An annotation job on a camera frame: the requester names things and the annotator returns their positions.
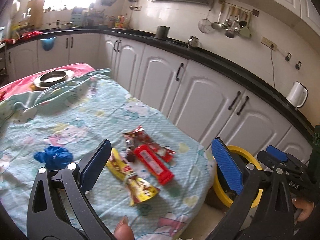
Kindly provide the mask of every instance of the kettle handle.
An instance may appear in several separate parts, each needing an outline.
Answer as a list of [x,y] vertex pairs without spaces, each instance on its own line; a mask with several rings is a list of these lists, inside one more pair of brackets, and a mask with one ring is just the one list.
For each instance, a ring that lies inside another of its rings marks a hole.
[[304,106],[304,103],[306,102],[306,100],[307,100],[307,98],[308,98],[308,94],[309,94],[308,89],[307,89],[304,85],[302,85],[302,86],[303,86],[303,88],[304,88],[304,91],[305,91],[306,96],[304,97],[302,103],[297,106],[297,108],[301,108],[301,107]]

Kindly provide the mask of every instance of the countertop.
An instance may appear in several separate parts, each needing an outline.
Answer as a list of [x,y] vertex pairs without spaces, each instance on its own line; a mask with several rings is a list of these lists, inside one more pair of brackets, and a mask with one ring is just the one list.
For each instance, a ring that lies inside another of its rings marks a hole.
[[109,29],[104,25],[100,25],[92,27],[77,27],[63,31],[59,29],[45,30],[41,35],[32,37],[25,41],[17,41],[16,44],[8,45],[7,49],[29,41],[77,33],[102,33],[120,38],[140,41],[150,46],[174,53],[185,59],[191,59],[202,65],[205,65],[208,68],[211,68],[212,70],[215,70],[232,79],[266,101],[274,109],[281,113],[308,140],[308,142],[312,142],[314,127],[305,118],[305,116],[299,110],[295,110],[295,107],[276,89],[236,63],[205,49],[188,49],[187,44],[182,41],[177,41],[170,38],[168,38],[166,41],[163,41],[156,39],[153,33],[137,30]]

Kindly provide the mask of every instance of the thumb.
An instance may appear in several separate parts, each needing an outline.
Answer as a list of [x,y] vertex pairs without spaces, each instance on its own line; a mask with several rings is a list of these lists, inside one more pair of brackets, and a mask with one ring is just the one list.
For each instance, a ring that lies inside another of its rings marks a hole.
[[294,206],[296,208],[302,209],[302,212],[298,216],[298,219],[297,219],[299,222],[306,220],[310,216],[310,214],[312,213],[312,210],[315,206],[315,204],[313,202],[309,202],[309,201],[304,200],[302,198],[293,198],[292,203],[294,204]]
[[127,216],[124,216],[118,225],[116,226],[116,229],[113,233],[113,235],[116,237],[118,240],[134,240],[134,234],[128,225],[129,219]]

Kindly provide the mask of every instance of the pink cloth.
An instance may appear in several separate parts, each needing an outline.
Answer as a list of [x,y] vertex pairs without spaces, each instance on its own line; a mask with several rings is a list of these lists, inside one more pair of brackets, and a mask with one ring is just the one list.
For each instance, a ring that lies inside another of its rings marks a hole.
[[20,93],[24,93],[27,91],[32,91],[30,89],[30,85],[31,83],[40,75],[48,72],[48,71],[52,71],[52,70],[56,70],[56,69],[68,69],[68,70],[72,70],[75,73],[75,77],[79,77],[82,75],[87,74],[90,71],[95,70],[93,67],[89,66],[86,63],[77,63],[77,64],[72,64],[72,65],[67,65],[67,66],[63,66],[63,67],[57,67],[57,68],[52,68],[46,71],[42,71],[42,72],[38,72],[36,74],[21,78],[19,80],[13,81],[3,87],[0,88],[0,91],[4,91],[5,95],[3,99],[7,99],[8,97],[12,96],[12,95],[16,95],[16,94],[20,94]]

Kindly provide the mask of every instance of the yellow wrapper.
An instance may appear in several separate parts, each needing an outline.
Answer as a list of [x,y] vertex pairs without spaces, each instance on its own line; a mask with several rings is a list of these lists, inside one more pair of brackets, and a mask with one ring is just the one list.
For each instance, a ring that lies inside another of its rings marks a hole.
[[106,166],[118,179],[124,182],[130,192],[130,206],[134,206],[153,198],[159,193],[159,189],[149,182],[139,178],[134,170],[127,164],[116,149],[112,149],[111,157]]

